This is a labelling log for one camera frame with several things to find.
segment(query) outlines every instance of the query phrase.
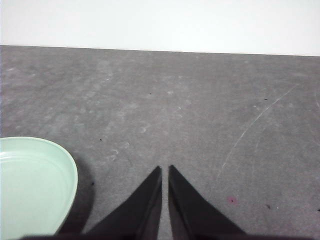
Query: gray carpet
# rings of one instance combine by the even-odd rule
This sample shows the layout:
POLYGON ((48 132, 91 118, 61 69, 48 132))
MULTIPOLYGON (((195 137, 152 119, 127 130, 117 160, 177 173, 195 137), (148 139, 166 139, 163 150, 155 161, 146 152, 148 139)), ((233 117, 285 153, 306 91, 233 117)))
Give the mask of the gray carpet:
POLYGON ((1 46, 1 136, 54 141, 91 229, 159 165, 250 234, 320 239, 320 57, 1 46))

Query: white scratch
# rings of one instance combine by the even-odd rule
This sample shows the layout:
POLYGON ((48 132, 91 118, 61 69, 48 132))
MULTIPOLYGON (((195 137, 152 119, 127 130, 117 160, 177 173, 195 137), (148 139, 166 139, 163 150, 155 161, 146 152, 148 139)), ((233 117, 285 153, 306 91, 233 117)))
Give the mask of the white scratch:
POLYGON ((318 99, 317 99, 317 91, 314 92, 314 98, 315 98, 315 103, 316 103, 316 105, 317 105, 318 108, 320 109, 320 104, 319 104, 318 99))
POLYGON ((272 107, 273 105, 275 105, 279 100, 281 100, 283 97, 285 97, 288 93, 290 93, 294 88, 296 88, 298 85, 300 84, 296 84, 293 87, 291 87, 285 94, 283 94, 282 96, 278 97, 273 103, 271 103, 269 106, 267 106, 250 124, 249 126, 244 130, 244 132, 241 134, 241 136, 238 138, 238 140, 234 143, 234 145, 232 146, 231 150, 229 151, 229 153, 227 154, 224 163, 222 164, 222 167, 220 169, 220 171, 218 172, 216 179, 218 179, 220 177, 220 174, 223 172, 233 150, 236 148, 236 146, 238 145, 238 143, 240 142, 240 140, 243 138, 243 136, 246 134, 246 132, 252 127, 253 124, 255 124, 255 122, 266 112, 268 111, 268 109, 270 107, 272 107))

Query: plate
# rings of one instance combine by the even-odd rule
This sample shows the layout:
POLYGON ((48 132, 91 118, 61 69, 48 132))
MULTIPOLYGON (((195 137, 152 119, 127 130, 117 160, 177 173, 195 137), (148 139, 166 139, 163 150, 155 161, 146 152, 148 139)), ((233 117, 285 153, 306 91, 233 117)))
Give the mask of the plate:
POLYGON ((77 191, 72 156, 41 138, 0 138, 0 174, 1 239, 55 234, 77 191))

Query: green bowl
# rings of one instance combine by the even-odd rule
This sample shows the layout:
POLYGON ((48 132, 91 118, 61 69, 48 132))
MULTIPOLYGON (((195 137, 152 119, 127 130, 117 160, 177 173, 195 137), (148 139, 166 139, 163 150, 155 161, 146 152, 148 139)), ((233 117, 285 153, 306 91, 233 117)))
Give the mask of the green bowl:
POLYGON ((72 156, 48 140, 0 138, 0 174, 1 240, 55 234, 77 191, 72 156))

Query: white wall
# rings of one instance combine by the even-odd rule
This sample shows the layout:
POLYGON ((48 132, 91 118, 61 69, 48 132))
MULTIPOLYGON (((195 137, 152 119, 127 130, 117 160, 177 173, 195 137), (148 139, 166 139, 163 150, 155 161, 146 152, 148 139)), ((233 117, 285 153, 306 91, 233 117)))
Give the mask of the white wall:
POLYGON ((320 56, 320 0, 1 0, 1 44, 320 56))

